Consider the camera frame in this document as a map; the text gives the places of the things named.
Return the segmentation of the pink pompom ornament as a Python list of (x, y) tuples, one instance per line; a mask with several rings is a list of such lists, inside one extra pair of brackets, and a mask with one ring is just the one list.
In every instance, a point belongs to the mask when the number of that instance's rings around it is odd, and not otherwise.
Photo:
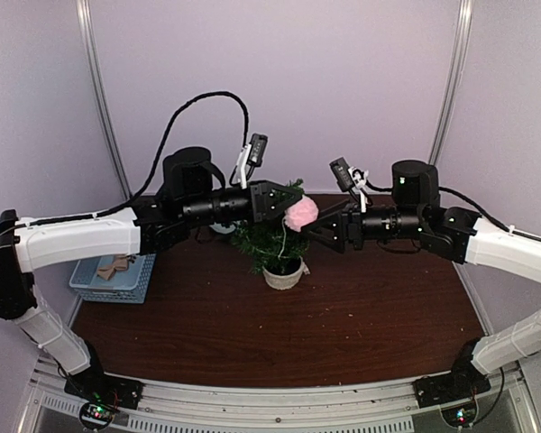
[(287, 228), (300, 233), (304, 226), (317, 220), (318, 214), (316, 202), (308, 196), (303, 196), (285, 211), (284, 222)]

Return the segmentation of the small green christmas tree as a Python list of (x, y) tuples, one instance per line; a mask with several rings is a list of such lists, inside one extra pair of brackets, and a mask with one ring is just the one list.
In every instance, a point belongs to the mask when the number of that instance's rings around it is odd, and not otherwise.
[(294, 288), (305, 274), (302, 266), (310, 241), (286, 227), (284, 216), (260, 223), (235, 225), (231, 243), (251, 257), (251, 271), (274, 290)]

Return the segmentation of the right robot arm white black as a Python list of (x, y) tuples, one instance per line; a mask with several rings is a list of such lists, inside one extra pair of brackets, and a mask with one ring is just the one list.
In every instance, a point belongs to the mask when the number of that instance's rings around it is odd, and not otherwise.
[[(469, 208), (442, 207), (445, 188), (435, 166), (417, 160), (394, 163), (388, 190), (392, 206), (369, 204), (367, 174), (345, 159), (332, 161), (330, 168), (339, 188), (359, 190), (360, 200), (319, 212), (302, 227), (310, 239), (339, 253), (347, 244), (360, 250), (368, 240), (408, 239), (453, 263), (487, 266), (541, 283), (541, 237), (504, 225), (469, 198)], [(493, 336), (467, 343), (445, 377), (445, 391), (460, 399), (480, 378), (539, 351), (541, 309)]]

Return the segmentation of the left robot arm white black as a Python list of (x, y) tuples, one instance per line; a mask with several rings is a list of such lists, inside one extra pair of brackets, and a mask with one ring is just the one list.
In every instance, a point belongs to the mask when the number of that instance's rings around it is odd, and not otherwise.
[(119, 210), (43, 220), (20, 218), (14, 210), (0, 216), (0, 318), (19, 326), (93, 401), (111, 393), (111, 380), (94, 347), (41, 298), (35, 270), (96, 256), (159, 253), (199, 226), (273, 221), (303, 197), (267, 180), (214, 189), (213, 180), (223, 175), (203, 147), (171, 154), (162, 170), (155, 195), (141, 195)]

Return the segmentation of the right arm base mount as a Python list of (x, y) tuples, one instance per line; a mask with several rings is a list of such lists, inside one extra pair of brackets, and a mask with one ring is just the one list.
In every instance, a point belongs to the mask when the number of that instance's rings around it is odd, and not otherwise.
[(454, 363), (449, 373), (425, 376), (413, 382), (420, 408), (443, 405), (453, 401), (471, 399), (488, 392), (491, 384), (487, 376), (468, 362)]

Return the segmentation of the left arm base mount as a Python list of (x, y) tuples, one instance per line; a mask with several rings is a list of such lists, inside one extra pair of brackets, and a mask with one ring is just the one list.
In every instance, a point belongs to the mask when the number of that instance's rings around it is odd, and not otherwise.
[(64, 386), (65, 393), (110, 409), (137, 410), (142, 391), (142, 382), (116, 376), (106, 376), (102, 383), (88, 389), (73, 379), (67, 379)]

